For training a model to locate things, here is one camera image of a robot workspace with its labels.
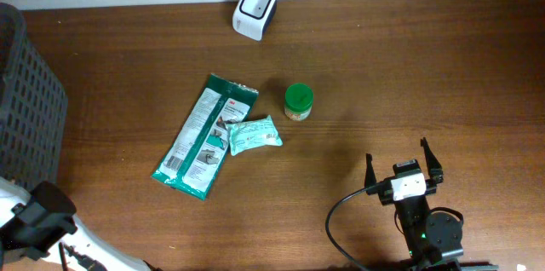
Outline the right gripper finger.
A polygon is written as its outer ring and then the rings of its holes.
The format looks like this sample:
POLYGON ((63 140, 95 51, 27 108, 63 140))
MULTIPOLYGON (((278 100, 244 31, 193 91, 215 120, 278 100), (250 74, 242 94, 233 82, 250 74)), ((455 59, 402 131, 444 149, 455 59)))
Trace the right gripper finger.
POLYGON ((366 189, 366 193, 368 195, 374 195, 376 193, 376 174, 372 165, 372 155, 370 153, 365 154, 365 163, 366 163, 366 170, 365 170, 365 179, 364 179, 364 187, 366 189))
POLYGON ((425 137, 421 139, 421 147, 424 150, 427 164, 427 172, 430 179, 433 180, 436 184, 442 183, 444 181, 444 172, 442 165, 431 151, 431 148, 429 147, 427 139, 425 137))

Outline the green lid jar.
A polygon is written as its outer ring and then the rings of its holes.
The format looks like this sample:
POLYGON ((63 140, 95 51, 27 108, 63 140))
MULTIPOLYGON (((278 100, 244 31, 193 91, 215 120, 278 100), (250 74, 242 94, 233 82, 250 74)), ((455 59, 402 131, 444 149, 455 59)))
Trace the green lid jar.
POLYGON ((294 121, 306 119, 313 106, 313 91, 303 83, 292 84, 285 92, 284 113, 294 121))

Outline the teal tissue pack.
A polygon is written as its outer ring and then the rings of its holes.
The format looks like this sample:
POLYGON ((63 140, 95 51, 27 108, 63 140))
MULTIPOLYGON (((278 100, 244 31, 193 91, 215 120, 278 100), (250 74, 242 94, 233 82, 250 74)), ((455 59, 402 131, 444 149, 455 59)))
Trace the teal tissue pack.
POLYGON ((227 131, 232 156, 257 147, 283 145, 271 116, 255 121, 228 124, 227 131))

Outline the green white wipes package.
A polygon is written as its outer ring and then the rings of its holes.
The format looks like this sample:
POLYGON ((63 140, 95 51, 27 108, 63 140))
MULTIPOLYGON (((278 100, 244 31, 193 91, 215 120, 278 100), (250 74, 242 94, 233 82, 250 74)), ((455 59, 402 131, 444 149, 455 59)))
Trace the green white wipes package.
POLYGON ((204 200, 229 150, 227 126, 243 122, 259 91, 211 74, 152 179, 204 200))

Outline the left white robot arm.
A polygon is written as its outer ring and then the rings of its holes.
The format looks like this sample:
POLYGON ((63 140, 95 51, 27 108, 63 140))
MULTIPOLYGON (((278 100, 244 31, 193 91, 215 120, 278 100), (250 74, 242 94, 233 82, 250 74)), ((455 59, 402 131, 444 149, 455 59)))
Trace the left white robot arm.
POLYGON ((1 180, 1 266, 24 258, 61 265, 64 270, 152 271, 92 233, 73 202, 53 183, 27 191, 1 180))

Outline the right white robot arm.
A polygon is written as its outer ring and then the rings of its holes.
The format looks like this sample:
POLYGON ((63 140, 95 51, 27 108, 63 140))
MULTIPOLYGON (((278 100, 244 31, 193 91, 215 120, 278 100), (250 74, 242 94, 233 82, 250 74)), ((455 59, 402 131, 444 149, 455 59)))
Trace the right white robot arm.
POLYGON ((428 175, 415 159, 393 165, 394 175, 377 181, 372 156, 366 155, 364 186, 377 195, 382 205, 394 205, 396 227, 404 235, 410 259, 406 270, 498 270, 487 262, 461 264, 463 255, 461 212, 447 207, 430 208, 427 196, 436 193, 444 181, 442 165, 425 138, 420 140, 428 175))

